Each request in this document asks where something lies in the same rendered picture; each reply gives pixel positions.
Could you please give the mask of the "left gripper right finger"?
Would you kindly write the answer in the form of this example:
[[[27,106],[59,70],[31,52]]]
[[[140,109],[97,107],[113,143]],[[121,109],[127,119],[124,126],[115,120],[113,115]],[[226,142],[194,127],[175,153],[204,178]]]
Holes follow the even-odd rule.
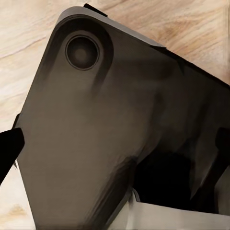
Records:
[[[230,166],[230,129],[224,127],[218,129],[215,145]]]

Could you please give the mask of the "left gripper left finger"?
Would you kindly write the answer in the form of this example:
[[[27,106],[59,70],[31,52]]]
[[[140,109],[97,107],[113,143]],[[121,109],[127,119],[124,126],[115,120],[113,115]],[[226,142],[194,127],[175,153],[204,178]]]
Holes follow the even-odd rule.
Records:
[[[22,129],[0,133],[0,185],[25,145]]]

